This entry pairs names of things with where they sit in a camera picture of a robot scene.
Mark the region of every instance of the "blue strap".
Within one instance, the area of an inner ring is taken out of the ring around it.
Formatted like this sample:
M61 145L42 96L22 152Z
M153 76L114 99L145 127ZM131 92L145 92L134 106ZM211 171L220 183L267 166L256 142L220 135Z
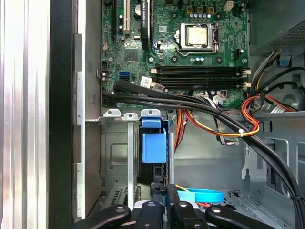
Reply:
M224 200L224 193L216 190L187 188L189 192L178 191L181 201L199 202L199 203L220 203Z

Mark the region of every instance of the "blue drive bracket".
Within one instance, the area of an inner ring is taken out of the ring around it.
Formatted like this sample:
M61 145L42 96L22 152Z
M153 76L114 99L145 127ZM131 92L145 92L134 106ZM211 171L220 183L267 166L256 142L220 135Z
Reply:
M143 118L143 128L160 129L159 133L143 133L142 135L142 162L166 162L166 130L162 127L160 118Z

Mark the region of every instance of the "cable tie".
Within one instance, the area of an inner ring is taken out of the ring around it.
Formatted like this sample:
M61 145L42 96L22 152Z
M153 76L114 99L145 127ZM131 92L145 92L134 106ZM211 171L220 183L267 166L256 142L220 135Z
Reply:
M217 118L221 113L222 113L222 110L218 110L218 113L214 117Z
M291 199L292 201L302 201L302 200L304 200L305 198L304 198L304 197L290 197L290 199Z
M244 130L243 129L239 129L238 132L240 133L240 137L244 136Z

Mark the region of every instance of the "yellow wire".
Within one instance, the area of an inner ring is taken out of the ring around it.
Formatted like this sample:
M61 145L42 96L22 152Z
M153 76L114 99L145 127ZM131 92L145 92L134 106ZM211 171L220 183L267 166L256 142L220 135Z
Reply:
M197 121L197 120L193 117L193 115L192 115L192 113L191 113L190 111L188 111L188 113L189 113L189 115L194 119L194 121L195 121L198 125L200 125L201 127L205 128L205 129L208 129L208 130L210 130L210 131L216 132L216 133L218 132L218 131L214 131L213 129L211 129L211 128L209 128L209 127L203 125L201 122ZM254 134L256 134L257 132L259 132L259 126L258 126L257 129L254 130L254 131L250 131L250 132L244 133L244 136L254 135ZM232 133L232 134L223 133L223 132L219 132L219 133L222 134L222 135L225 135L225 136L227 136L227 137L240 137L240 136L241 136L240 134L234 134L234 133Z
M282 51L282 50L276 52L276 53L274 54L274 56L272 57L272 59L270 59L270 61L273 61L281 51ZM264 73L265 73L266 70L267 70L267 69L265 69L265 70L261 73L261 75L259 76L258 81L257 81L257 84L256 84L256 86L255 86L255 89L256 89L256 90L259 88L259 83L261 82L262 77L263 77L263 75L264 75Z
M181 189L181 190L183 190L183 191L189 192L189 190L187 190L186 188L183 188L183 187L181 187L181 186L179 186L179 185L176 185L176 187L179 188L179 189Z

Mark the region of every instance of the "sata port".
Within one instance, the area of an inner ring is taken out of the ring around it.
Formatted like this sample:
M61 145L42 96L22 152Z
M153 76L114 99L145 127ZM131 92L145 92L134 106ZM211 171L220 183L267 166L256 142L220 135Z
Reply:
M129 81L130 79L130 71L120 71L119 72L119 80Z
M119 77L130 77L130 71L120 71Z

